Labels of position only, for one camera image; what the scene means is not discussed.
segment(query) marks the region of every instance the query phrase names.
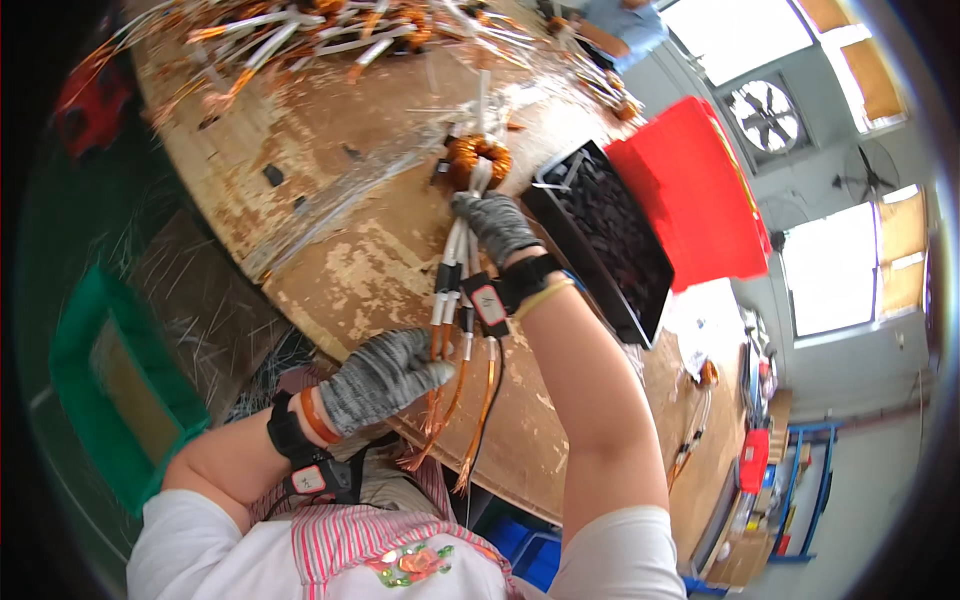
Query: orange bracelet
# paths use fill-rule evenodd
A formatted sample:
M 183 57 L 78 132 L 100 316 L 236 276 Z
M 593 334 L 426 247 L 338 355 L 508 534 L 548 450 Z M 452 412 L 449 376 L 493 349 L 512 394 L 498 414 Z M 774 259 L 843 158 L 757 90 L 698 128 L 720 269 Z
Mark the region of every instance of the orange bracelet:
M 310 394 L 310 391 L 316 387 L 317 386 L 312 385 L 308 388 L 303 388 L 303 391 L 300 392 L 300 406 L 303 407 L 303 415 L 306 417 L 306 421 L 310 423 L 310 428 L 313 429 L 314 433 L 320 436 L 321 440 L 327 442 L 328 444 L 336 444 L 343 438 L 330 431 L 330 428 L 326 426 L 324 420 L 321 419 L 320 415 L 317 414 L 316 409 L 314 409 L 313 395 Z

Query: green basket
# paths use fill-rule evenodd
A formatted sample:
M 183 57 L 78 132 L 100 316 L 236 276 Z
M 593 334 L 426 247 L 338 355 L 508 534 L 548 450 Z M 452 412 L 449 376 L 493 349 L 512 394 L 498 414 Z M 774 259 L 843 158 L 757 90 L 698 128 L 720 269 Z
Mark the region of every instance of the green basket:
M 90 459 L 123 507 L 140 517 L 170 459 L 203 433 L 210 415 L 146 307 L 99 267 L 67 303 L 50 374 Z

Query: bracelet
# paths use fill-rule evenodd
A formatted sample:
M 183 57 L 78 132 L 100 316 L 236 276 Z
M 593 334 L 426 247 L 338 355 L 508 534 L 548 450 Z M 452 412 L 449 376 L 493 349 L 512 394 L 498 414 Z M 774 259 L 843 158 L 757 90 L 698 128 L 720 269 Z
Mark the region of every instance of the bracelet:
M 526 316 L 531 310 L 537 307 L 538 304 L 542 303 L 544 300 L 550 298 L 563 288 L 568 285 L 573 285 L 573 279 L 566 278 L 561 279 L 560 281 L 555 281 L 551 283 L 545 290 L 541 290 L 528 298 L 514 313 L 514 321 L 519 321 Z
M 313 395 L 310 392 L 316 387 L 317 386 L 314 385 L 309 388 L 303 388 L 303 391 L 300 392 L 300 406 L 303 407 L 303 415 L 306 417 L 306 421 L 310 423 L 310 428 L 320 436 L 321 440 L 328 444 L 336 444 L 343 438 L 330 431 L 330 428 L 326 426 L 324 420 L 321 419 L 313 407 Z

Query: sleeve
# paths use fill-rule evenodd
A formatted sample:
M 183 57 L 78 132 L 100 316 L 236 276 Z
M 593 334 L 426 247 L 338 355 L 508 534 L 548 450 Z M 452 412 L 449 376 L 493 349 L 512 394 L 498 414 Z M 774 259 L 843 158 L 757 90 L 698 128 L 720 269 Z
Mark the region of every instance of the sleeve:
M 656 506 L 634 506 L 596 518 L 567 545 L 547 595 L 553 600 L 685 599 L 670 514 Z
M 652 52 L 668 37 L 666 25 L 658 18 L 649 19 L 635 27 L 628 27 L 620 35 L 623 43 L 630 48 L 631 54 L 643 53 L 644 55 Z
M 205 496 L 168 490 L 143 506 L 143 530 L 127 563 L 131 600 L 189 598 L 243 536 Z

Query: blue shirt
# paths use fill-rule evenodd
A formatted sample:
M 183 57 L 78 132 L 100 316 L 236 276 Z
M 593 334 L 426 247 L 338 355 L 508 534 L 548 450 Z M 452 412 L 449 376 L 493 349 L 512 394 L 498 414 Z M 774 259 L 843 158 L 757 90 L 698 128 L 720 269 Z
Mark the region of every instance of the blue shirt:
M 630 48 L 630 54 L 622 59 L 597 48 L 601 56 L 610 59 L 617 73 L 626 72 L 668 37 L 666 25 L 660 20 L 653 3 L 631 10 L 620 0 L 590 0 L 583 8 L 583 15 L 590 24 L 619 37 Z

